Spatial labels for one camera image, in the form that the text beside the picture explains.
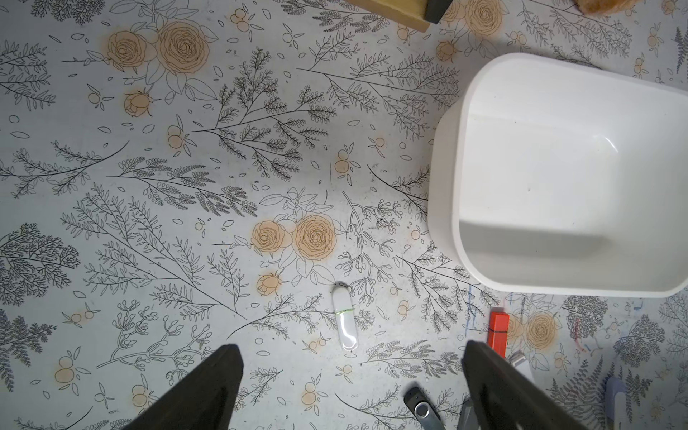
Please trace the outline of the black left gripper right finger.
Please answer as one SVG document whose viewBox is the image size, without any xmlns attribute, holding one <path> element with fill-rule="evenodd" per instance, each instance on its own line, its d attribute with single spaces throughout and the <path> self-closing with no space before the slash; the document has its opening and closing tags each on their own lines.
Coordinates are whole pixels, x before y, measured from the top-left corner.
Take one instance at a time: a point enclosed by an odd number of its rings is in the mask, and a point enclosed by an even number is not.
<svg viewBox="0 0 688 430">
<path fill-rule="evenodd" d="M 482 429 L 582 429 L 485 342 L 470 340 L 462 369 Z"/>
</svg>

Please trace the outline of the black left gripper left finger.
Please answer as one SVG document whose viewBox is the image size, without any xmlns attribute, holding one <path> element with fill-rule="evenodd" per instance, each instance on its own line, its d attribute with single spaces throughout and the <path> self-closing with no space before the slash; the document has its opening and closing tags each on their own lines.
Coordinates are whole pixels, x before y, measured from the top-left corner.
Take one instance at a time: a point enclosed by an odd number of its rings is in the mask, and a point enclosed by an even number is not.
<svg viewBox="0 0 688 430">
<path fill-rule="evenodd" d="M 227 429 L 243 377 L 235 344 L 219 347 L 128 429 Z"/>
</svg>

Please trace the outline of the white square usb flash drive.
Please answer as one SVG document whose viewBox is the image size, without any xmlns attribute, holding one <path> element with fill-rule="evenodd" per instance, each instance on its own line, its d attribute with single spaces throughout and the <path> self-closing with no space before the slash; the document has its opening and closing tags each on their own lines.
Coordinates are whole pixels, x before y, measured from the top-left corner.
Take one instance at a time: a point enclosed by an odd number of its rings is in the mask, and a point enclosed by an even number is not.
<svg viewBox="0 0 688 430">
<path fill-rule="evenodd" d="M 509 356 L 508 361 L 527 380 L 529 380 L 531 383 L 535 383 L 530 362 L 522 351 L 516 351 L 512 353 L 512 355 Z"/>
</svg>

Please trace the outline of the red usb flash drive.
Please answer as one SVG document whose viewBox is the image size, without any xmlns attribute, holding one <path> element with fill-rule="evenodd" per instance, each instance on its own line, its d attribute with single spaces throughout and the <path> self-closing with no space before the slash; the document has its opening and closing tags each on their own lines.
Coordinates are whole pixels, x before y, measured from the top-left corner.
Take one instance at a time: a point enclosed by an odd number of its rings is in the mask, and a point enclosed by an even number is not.
<svg viewBox="0 0 688 430">
<path fill-rule="evenodd" d="M 506 358 L 509 324 L 510 315 L 505 313 L 502 308 L 491 310 L 487 345 L 502 358 Z"/>
</svg>

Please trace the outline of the black swivel usb flash drive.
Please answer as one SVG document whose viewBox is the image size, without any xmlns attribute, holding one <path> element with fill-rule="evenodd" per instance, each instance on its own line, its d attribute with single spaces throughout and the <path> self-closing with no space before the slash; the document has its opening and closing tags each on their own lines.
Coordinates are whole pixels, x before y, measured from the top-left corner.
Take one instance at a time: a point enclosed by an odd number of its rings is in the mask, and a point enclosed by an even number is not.
<svg viewBox="0 0 688 430">
<path fill-rule="evenodd" d="M 439 415 L 419 387 L 409 388 L 403 395 L 403 401 L 423 430 L 445 430 Z"/>
</svg>

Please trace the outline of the lavender usb flash drive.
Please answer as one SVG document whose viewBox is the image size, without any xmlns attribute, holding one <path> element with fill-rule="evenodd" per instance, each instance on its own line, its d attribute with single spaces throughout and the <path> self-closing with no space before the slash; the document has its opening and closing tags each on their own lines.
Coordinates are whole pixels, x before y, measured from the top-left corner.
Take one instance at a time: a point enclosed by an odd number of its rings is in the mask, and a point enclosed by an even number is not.
<svg viewBox="0 0 688 430">
<path fill-rule="evenodd" d="M 628 417 L 625 411 L 626 401 L 627 389 L 625 383 L 617 377 L 610 377 L 606 383 L 604 401 L 607 429 L 628 429 Z"/>
</svg>

